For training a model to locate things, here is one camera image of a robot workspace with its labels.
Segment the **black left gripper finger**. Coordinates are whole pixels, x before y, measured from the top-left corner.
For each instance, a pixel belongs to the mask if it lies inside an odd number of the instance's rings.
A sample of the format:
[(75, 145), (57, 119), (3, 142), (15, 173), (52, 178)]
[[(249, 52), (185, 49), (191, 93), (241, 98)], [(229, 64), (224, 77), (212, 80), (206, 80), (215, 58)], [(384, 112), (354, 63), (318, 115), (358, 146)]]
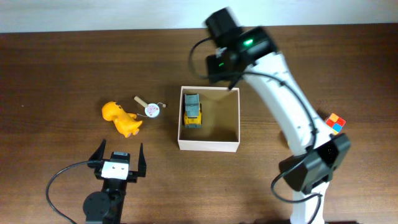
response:
[(103, 160), (103, 155), (106, 147), (106, 140), (102, 140), (101, 144), (97, 148), (97, 150), (91, 155), (91, 157), (88, 159), (90, 162), (92, 161), (102, 161)]
[(137, 171), (138, 176), (145, 177), (146, 169), (147, 169), (147, 164), (146, 164), (146, 159), (144, 156), (144, 146), (143, 146), (143, 143), (141, 143), (140, 151), (139, 151), (139, 160), (138, 160), (138, 171)]

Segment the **orange rubber dinosaur toy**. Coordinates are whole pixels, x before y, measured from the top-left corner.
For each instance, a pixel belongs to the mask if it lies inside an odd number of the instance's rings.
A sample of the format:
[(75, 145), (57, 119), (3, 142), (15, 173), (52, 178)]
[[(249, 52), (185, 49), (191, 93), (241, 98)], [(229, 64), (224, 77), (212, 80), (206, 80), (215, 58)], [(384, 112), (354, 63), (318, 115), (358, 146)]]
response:
[(103, 119), (112, 121), (117, 131), (125, 138), (135, 136), (139, 132), (142, 121), (136, 121), (137, 115), (125, 112), (119, 103), (110, 101), (102, 107), (101, 112)]

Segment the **yellow grey toy truck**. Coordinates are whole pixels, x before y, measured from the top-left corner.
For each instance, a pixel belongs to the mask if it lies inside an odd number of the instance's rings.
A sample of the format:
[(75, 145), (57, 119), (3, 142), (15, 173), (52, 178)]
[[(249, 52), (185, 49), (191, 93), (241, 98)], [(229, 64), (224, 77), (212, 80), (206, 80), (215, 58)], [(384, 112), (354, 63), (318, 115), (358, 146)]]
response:
[(184, 126), (200, 128), (202, 126), (202, 110), (199, 94), (184, 94), (184, 107)]

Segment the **colourful puzzle cube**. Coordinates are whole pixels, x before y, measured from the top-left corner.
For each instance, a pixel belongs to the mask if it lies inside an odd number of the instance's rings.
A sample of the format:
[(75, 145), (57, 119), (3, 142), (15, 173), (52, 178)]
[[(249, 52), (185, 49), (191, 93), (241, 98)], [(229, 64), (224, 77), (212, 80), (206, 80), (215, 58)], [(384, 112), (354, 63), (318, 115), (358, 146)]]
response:
[(337, 135), (343, 129), (344, 125), (346, 124), (346, 121), (337, 114), (332, 113), (331, 115), (329, 115), (329, 117), (327, 117), (325, 123), (327, 126), (331, 128), (332, 133), (334, 135)]

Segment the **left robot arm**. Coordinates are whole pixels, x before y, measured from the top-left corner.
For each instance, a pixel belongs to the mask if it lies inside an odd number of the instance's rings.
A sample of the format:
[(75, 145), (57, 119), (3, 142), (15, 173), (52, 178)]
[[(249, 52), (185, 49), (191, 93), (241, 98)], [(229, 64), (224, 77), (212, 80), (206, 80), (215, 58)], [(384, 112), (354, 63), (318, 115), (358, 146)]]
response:
[(89, 194), (83, 203), (85, 222), (89, 224), (120, 223), (127, 184), (146, 176), (143, 146), (139, 150), (137, 171), (129, 169), (131, 155), (127, 152), (114, 151), (109, 159), (105, 159), (105, 146), (104, 139), (88, 160), (88, 167), (94, 170), (95, 177), (103, 181), (102, 189)]

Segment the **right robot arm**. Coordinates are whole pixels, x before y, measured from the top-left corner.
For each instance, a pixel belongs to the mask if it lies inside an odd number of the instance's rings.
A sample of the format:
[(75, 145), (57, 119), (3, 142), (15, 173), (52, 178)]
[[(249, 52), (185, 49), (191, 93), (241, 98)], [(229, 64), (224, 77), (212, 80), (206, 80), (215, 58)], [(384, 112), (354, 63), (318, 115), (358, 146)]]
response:
[(324, 223), (326, 190), (346, 157), (351, 142), (335, 134), (309, 103), (291, 74), (283, 53), (262, 27), (243, 30), (227, 8), (212, 13), (205, 25), (216, 53), (207, 58), (211, 83), (228, 81), (232, 89), (245, 81), (261, 97), (278, 122), (292, 155), (279, 162), (280, 173), (292, 189), (291, 223)]

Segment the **wooden pig rattle drum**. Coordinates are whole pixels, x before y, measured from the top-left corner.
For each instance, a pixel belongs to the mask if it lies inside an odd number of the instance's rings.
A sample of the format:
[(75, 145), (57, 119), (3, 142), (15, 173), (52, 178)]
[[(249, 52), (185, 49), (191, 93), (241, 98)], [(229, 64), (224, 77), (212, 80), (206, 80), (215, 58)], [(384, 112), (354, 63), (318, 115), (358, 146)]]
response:
[(167, 105), (162, 102), (158, 103), (146, 103), (143, 99), (138, 96), (133, 98), (139, 105), (144, 108), (144, 115), (143, 117), (146, 118), (156, 118), (160, 114), (161, 108), (166, 108)]

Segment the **pink cardboard box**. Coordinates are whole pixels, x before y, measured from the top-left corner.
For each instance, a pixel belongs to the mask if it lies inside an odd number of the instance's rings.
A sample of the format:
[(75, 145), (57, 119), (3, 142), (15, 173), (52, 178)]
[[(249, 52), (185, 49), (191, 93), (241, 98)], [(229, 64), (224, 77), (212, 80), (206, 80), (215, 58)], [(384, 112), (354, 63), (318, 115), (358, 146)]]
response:
[[(183, 123), (184, 95), (199, 94), (202, 125), (186, 128)], [(183, 151), (236, 152), (240, 138), (239, 89), (226, 87), (182, 86), (178, 116), (179, 148)]]

